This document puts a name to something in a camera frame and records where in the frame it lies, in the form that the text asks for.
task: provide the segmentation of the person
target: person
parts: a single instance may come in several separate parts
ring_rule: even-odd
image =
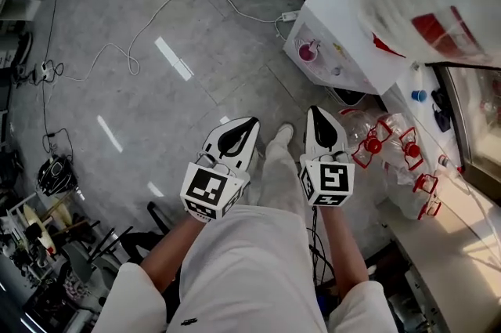
[[[282,125],[266,149],[258,206],[234,205],[205,224],[186,216],[141,265],[125,263],[94,332],[396,332],[383,287],[341,208],[320,207],[342,298],[324,322],[312,282],[305,199]],[[160,295],[182,266],[181,303],[166,327]]]

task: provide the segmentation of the black cable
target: black cable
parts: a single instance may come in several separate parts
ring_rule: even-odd
[[[56,136],[57,134],[59,134],[62,131],[64,131],[66,133],[66,137],[68,138],[68,142],[70,143],[70,148],[71,148],[71,155],[70,156],[71,156],[71,159],[68,159],[68,160],[70,161],[70,163],[73,163],[73,144],[71,143],[70,133],[68,132],[67,129],[62,128],[62,129],[60,129],[60,130],[58,130],[56,132],[51,132],[50,134],[45,134],[41,138],[41,144],[44,147],[44,150],[45,150],[46,153],[53,153],[53,147],[51,148],[51,143],[49,141],[49,138],[52,138],[52,137]],[[47,148],[45,147],[45,137],[47,137],[47,140],[49,141],[49,150],[47,150]]]
[[[330,262],[327,260],[327,258],[320,254],[319,250],[316,249],[316,248],[313,248],[313,245],[310,245],[310,251],[315,253],[319,258],[321,258],[322,261],[324,261],[326,263],[326,265],[329,267],[330,271],[332,272],[332,275],[334,276],[334,268],[333,266],[330,264]]]
[[[317,217],[318,217],[318,210],[317,210],[317,207],[315,206],[313,208],[313,220],[312,220],[312,232],[314,233],[312,235],[312,242],[313,242],[313,248],[315,248],[315,249],[316,249],[316,238],[317,238],[317,234],[316,234],[316,221],[317,221]],[[317,254],[315,254],[314,252],[312,252],[313,281],[315,282],[315,284],[316,284],[316,281],[317,281],[316,266],[317,266],[318,261],[319,261],[319,257],[317,256]]]
[[[39,86],[42,82],[45,82],[47,84],[52,84],[54,82],[54,80],[56,79],[56,76],[60,77],[61,75],[63,75],[63,72],[64,72],[64,64],[63,63],[58,63],[57,66],[54,67],[54,62],[52,60],[47,60],[47,62],[45,63],[45,69],[47,69],[48,64],[50,64],[52,66],[52,71],[53,71],[52,72],[52,79],[49,80],[49,79],[45,78],[45,76],[44,76],[41,80],[35,81],[34,80],[34,76],[35,76],[34,72],[35,71],[33,69],[29,73],[29,75],[26,77],[28,84],[32,84],[34,86]]]
[[[49,131],[47,131],[47,117],[45,116],[45,90],[44,90],[44,85],[43,85],[43,84],[41,84],[41,100],[42,100],[42,102],[43,102],[43,109],[44,109],[44,126],[45,126],[45,134],[47,135],[47,140],[49,141],[49,151],[47,151],[47,150],[45,149],[45,145],[44,145],[44,150],[45,150],[45,152],[47,152],[48,154],[53,155],[53,153],[52,153],[52,148],[51,148],[51,146],[50,146]],[[44,139],[43,139],[43,137],[42,137],[42,139],[41,139],[41,144],[42,144],[42,145],[44,144]]]
[[[47,41],[47,50],[45,50],[44,63],[47,60],[47,55],[49,54],[50,40],[51,40],[51,37],[52,37],[52,27],[54,26],[54,18],[55,18],[55,15],[56,15],[56,5],[57,5],[57,0],[54,0],[54,9],[52,11],[52,21],[50,23],[49,40]]]
[[[47,41],[47,49],[45,50],[44,62],[42,63],[42,66],[46,70],[47,70],[47,65],[49,63],[52,65],[52,70],[54,71],[52,73],[52,80],[48,81],[48,80],[46,80],[46,78],[44,76],[40,81],[36,82],[34,80],[34,78],[33,78],[33,85],[38,86],[39,84],[41,84],[41,98],[42,98],[42,101],[43,101],[42,106],[43,106],[43,113],[44,113],[45,136],[47,136],[47,141],[49,142],[49,151],[47,151],[47,149],[45,148],[45,141],[44,141],[45,136],[43,136],[41,138],[41,144],[44,147],[45,152],[48,153],[48,154],[51,154],[51,156],[54,155],[54,150],[52,148],[52,144],[50,143],[51,135],[49,134],[49,131],[47,129],[47,116],[45,114],[45,90],[44,90],[44,84],[46,82],[49,83],[49,84],[52,83],[52,82],[54,82],[54,80],[56,79],[56,75],[60,76],[64,72],[64,64],[63,63],[59,63],[57,66],[54,67],[54,62],[52,60],[47,61],[47,55],[49,54],[50,41],[51,41],[51,37],[52,37],[52,28],[54,27],[54,18],[56,17],[56,5],[57,5],[57,0],[54,0],[54,8],[52,10],[52,19],[51,19],[51,22],[50,22],[49,39]],[[67,136],[68,136],[68,141],[70,141],[70,134],[68,133],[67,130],[66,130],[66,133],[67,133]],[[71,145],[71,141],[70,141],[70,146],[71,146],[71,162],[73,163],[73,145]]]
[[[326,267],[328,266],[331,270],[333,270],[333,267],[332,265],[330,264],[330,262],[326,261],[327,257],[326,257],[326,250],[324,249],[323,247],[323,242],[322,242],[322,239],[320,238],[320,236],[318,235],[318,233],[316,231],[313,231],[312,229],[310,229],[309,227],[306,227],[306,230],[309,230],[312,232],[312,234],[315,234],[315,236],[319,239],[319,243],[320,243],[320,248],[322,249],[322,253],[323,253],[323,256],[321,256],[320,258],[323,260],[323,270],[322,270],[322,278],[320,279],[320,284],[323,283],[323,278],[325,277],[326,275]]]

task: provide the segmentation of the plug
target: plug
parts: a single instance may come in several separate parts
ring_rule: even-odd
[[[41,79],[46,80],[49,78],[49,69],[45,65],[45,62],[41,64],[41,74],[43,75]]]
[[[290,21],[295,21],[299,17],[298,11],[289,11],[288,13],[282,13],[282,21],[284,23],[289,23]]]

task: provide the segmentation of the white shoe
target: white shoe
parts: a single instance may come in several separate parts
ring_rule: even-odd
[[[273,139],[273,141],[287,147],[293,136],[294,136],[294,126],[291,123],[283,123],[280,126],[278,132],[276,133],[276,136]]]

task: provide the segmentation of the clear plastic bottle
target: clear plastic bottle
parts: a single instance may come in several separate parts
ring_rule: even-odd
[[[407,219],[420,219],[426,209],[430,194],[423,189],[418,189],[416,185],[419,179],[415,183],[400,183],[400,171],[397,168],[385,163],[384,170],[386,172],[384,183],[390,201],[400,208]]]
[[[416,128],[401,113],[389,114],[379,119],[392,132],[380,156],[395,168],[416,170],[423,163]]]
[[[381,152],[383,143],[390,138],[391,130],[362,110],[344,109],[340,115],[348,139],[347,152],[356,164],[366,168],[373,155]]]

